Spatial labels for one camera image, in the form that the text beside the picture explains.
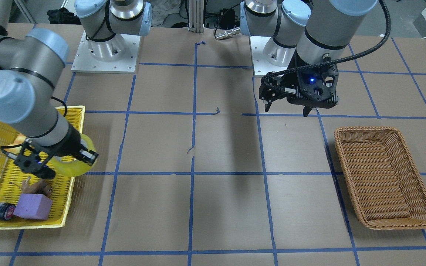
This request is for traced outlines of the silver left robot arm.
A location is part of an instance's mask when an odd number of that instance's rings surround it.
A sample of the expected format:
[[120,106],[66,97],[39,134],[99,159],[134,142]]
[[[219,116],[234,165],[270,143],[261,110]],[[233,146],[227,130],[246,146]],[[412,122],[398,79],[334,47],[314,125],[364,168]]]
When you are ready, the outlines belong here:
[[284,71],[269,71],[261,79],[259,98],[265,112],[286,99],[303,106],[303,116],[313,108],[333,108],[337,93],[338,63],[376,0],[245,0],[240,4],[240,29],[246,36],[270,37],[284,49],[294,49]]

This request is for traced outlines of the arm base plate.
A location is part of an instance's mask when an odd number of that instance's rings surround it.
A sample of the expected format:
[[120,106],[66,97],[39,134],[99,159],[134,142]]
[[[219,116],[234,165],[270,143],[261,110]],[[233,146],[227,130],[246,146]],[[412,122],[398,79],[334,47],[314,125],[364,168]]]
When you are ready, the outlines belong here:
[[291,48],[281,47],[272,37],[251,36],[250,48],[255,77],[263,77],[268,72],[286,70],[296,50],[298,39]]
[[86,39],[83,33],[71,70],[88,74],[135,74],[142,37],[117,34],[106,42]]

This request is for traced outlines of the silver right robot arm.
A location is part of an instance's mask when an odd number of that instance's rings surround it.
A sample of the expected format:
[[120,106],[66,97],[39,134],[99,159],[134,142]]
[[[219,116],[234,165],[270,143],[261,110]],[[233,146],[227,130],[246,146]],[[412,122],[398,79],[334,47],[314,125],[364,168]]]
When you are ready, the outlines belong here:
[[[93,141],[69,123],[50,100],[69,55],[67,42],[45,28],[24,39],[7,35],[11,0],[0,0],[0,121],[23,138],[2,145],[2,153],[24,173],[45,180],[57,174],[75,177],[89,172],[98,153]],[[146,36],[152,5],[145,0],[76,0],[84,28],[82,57],[95,66],[114,67],[134,61],[126,35]]]

